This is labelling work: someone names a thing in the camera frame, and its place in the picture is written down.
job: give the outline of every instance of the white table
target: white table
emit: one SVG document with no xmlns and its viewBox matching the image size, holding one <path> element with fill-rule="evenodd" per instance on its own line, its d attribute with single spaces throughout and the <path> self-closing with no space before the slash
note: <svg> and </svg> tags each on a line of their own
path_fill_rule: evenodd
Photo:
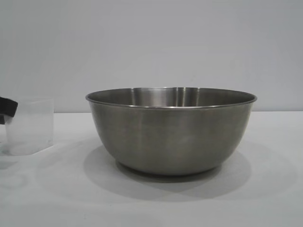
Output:
<svg viewBox="0 0 303 227">
<path fill-rule="evenodd" d="M 53 147 L 0 156 L 0 226 L 302 227 L 302 147 L 303 112 L 254 112 L 221 168 L 151 179 L 115 163 L 89 113 L 55 114 Z"/>
</svg>

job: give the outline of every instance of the metal bowl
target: metal bowl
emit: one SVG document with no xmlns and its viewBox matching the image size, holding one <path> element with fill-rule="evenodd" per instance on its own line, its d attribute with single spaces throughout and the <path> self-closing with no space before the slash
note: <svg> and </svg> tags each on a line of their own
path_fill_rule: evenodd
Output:
<svg viewBox="0 0 303 227">
<path fill-rule="evenodd" d="M 158 175 L 219 166 L 238 146 L 257 100 L 193 87 L 113 89 L 86 99 L 108 152 L 125 166 Z"/>
</svg>

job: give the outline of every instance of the white backdrop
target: white backdrop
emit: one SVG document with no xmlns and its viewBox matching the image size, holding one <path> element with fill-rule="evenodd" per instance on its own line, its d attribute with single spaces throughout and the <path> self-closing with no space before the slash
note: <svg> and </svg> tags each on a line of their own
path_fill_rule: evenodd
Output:
<svg viewBox="0 0 303 227">
<path fill-rule="evenodd" d="M 0 96 L 217 87 L 303 110 L 302 0 L 0 0 Z"/>
</svg>

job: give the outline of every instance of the translucent container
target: translucent container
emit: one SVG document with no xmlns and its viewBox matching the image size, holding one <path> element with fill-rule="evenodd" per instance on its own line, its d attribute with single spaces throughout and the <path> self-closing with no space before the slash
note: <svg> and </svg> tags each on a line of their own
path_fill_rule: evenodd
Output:
<svg viewBox="0 0 303 227">
<path fill-rule="evenodd" d="M 31 155 L 53 145 L 53 99 L 14 98 L 15 116 L 4 116 L 9 154 Z"/>
</svg>

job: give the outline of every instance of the black object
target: black object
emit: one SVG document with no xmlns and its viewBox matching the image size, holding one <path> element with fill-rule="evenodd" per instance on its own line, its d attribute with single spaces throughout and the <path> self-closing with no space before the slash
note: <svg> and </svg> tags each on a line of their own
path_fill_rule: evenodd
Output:
<svg viewBox="0 0 303 227">
<path fill-rule="evenodd" d="M 4 115 L 14 117 L 18 103 L 8 98 L 0 97 L 0 124 L 4 124 Z"/>
</svg>

